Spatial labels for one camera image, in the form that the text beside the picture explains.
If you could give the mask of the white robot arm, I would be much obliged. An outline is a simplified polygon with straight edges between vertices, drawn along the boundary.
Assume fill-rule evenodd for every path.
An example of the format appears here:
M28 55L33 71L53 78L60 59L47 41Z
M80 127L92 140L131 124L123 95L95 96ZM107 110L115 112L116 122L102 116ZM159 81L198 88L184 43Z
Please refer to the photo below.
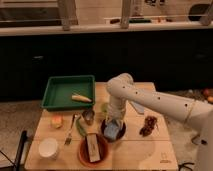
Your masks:
M118 125L126 113L126 101L138 103L157 113L187 124L200 134L194 171L213 171L213 105L181 96L140 89L128 73L111 78L106 83L110 95L109 121Z

